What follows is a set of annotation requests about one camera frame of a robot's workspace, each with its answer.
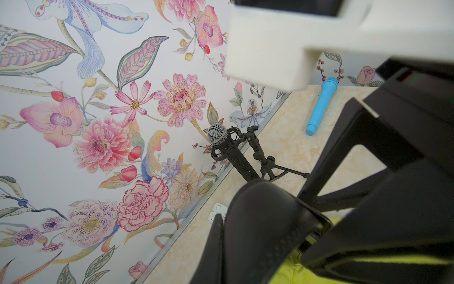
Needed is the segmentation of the lime green trousers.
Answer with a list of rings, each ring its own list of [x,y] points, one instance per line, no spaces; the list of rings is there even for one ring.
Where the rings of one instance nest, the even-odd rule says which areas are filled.
[[[378,215],[361,205],[321,236],[311,234],[284,260],[269,284],[449,284],[454,266],[453,210]]]

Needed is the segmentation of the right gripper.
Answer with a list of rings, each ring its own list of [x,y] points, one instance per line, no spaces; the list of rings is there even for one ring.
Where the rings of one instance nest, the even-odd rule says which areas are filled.
[[[388,59],[379,68],[382,86],[363,102],[344,106],[319,160],[298,197],[320,212],[354,208],[386,178],[428,158],[454,171],[454,66]],[[350,150],[362,145],[385,169],[353,185],[320,192]]]

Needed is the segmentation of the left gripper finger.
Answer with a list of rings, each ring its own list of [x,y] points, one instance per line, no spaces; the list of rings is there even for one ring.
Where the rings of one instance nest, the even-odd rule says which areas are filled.
[[[453,177],[425,159],[407,165],[300,261],[320,277],[353,284],[451,284]]]

